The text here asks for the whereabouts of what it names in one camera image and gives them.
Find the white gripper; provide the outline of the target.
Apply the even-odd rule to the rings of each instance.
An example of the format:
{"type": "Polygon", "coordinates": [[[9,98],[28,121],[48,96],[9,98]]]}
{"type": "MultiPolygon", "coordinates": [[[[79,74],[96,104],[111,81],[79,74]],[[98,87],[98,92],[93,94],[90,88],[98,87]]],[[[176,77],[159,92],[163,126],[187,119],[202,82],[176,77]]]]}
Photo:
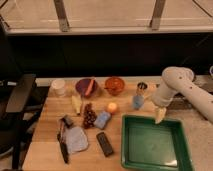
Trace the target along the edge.
{"type": "Polygon", "coordinates": [[[155,123],[159,124],[165,117],[166,108],[170,105],[176,91],[165,83],[161,83],[156,91],[152,94],[151,99],[153,103],[159,107],[156,108],[155,123]]]}

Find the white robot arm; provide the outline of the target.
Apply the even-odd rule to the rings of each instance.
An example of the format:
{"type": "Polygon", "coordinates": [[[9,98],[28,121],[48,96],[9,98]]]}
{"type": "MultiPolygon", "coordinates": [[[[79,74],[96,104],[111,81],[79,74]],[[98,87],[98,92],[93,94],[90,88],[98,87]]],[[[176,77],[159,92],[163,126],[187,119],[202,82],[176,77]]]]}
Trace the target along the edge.
{"type": "Polygon", "coordinates": [[[164,119],[166,108],[178,93],[213,124],[213,95],[195,85],[194,77],[195,74],[190,68],[167,67],[163,70],[162,82],[151,96],[156,106],[156,124],[164,119]]]}

